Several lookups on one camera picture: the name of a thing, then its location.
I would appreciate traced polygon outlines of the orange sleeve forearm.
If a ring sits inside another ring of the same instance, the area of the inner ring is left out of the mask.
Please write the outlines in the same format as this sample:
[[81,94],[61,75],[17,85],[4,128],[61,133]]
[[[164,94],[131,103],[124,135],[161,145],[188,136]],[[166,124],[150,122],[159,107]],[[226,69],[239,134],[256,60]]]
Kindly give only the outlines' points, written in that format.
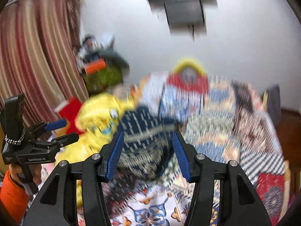
[[16,223],[20,224],[27,211],[29,196],[11,178],[10,171],[5,173],[1,185],[1,202]]

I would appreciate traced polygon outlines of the person's left hand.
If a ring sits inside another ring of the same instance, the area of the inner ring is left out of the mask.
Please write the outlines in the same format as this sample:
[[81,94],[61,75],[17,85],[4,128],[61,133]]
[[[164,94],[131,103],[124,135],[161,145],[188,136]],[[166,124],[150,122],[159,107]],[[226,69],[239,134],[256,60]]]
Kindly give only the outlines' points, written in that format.
[[23,186],[23,183],[21,182],[20,178],[22,176],[25,177],[26,174],[31,174],[33,182],[37,186],[40,185],[42,182],[41,170],[42,170],[41,164],[30,165],[28,171],[25,171],[25,168],[21,167],[18,164],[9,165],[10,177],[14,182],[16,182],[20,186]]

